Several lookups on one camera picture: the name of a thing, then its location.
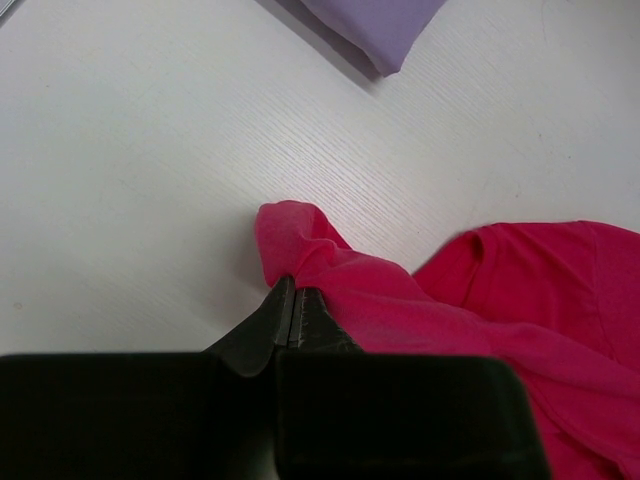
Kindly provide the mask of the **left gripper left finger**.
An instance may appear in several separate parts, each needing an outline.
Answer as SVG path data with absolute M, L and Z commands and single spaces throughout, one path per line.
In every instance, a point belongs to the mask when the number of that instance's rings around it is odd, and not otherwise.
M 201 352 L 47 353 L 1 360 L 5 479 L 197 479 L 220 394 L 261 374 L 289 332 L 295 284 Z

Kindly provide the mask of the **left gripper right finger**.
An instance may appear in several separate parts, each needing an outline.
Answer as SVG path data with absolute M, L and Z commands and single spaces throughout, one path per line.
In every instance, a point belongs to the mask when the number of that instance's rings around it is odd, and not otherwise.
M 371 354 L 296 293 L 275 357 L 275 459 L 283 479 L 546 479 L 525 389 L 503 362 Z

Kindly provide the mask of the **pink t-shirt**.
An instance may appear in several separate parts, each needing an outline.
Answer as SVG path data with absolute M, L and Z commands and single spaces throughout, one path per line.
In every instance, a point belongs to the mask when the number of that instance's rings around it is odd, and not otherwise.
M 467 231 L 414 273 L 316 206 L 262 206 L 264 277 L 319 289 L 366 351 L 494 356 L 524 381 L 557 479 L 639 475 L 639 236 L 589 221 Z

